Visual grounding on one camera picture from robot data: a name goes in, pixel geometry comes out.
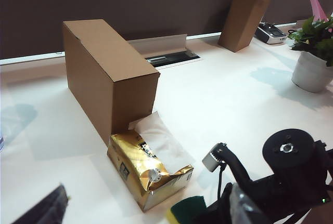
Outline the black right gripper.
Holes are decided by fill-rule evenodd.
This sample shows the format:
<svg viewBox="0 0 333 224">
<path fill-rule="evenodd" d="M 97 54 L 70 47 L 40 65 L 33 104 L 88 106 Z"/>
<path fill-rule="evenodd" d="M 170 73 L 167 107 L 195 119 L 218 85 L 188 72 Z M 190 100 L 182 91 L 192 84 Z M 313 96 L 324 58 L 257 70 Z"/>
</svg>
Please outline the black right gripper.
<svg viewBox="0 0 333 224">
<path fill-rule="evenodd" d="M 277 175 L 257 180 L 247 178 L 246 194 L 271 222 L 291 216 L 287 223 L 293 223 L 310 209 L 332 201 L 328 193 L 332 186 L 326 183 L 328 174 L 332 175 L 332 171 L 285 179 Z M 208 223 L 232 223 L 229 202 L 232 188 L 232 183 L 226 184 L 222 196 L 213 204 L 214 209 L 207 213 Z"/>
</svg>

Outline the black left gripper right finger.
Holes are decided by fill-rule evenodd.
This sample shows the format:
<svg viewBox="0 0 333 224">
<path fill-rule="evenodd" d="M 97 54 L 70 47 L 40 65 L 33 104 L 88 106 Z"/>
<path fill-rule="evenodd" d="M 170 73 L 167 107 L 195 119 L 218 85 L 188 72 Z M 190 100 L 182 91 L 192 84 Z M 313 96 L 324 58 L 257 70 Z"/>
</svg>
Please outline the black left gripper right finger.
<svg viewBox="0 0 333 224">
<path fill-rule="evenodd" d="M 266 216 L 237 183 L 232 186 L 229 203 L 232 223 L 266 223 Z"/>
</svg>

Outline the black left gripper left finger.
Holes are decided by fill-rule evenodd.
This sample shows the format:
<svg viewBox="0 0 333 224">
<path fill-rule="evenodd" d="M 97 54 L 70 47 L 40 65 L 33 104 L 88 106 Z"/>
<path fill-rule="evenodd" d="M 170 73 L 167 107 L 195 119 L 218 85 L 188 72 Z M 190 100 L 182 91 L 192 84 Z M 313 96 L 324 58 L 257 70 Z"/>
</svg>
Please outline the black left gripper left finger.
<svg viewBox="0 0 333 224">
<path fill-rule="evenodd" d="M 68 201 L 66 189 L 60 184 L 14 223 L 62 223 Z"/>
</svg>

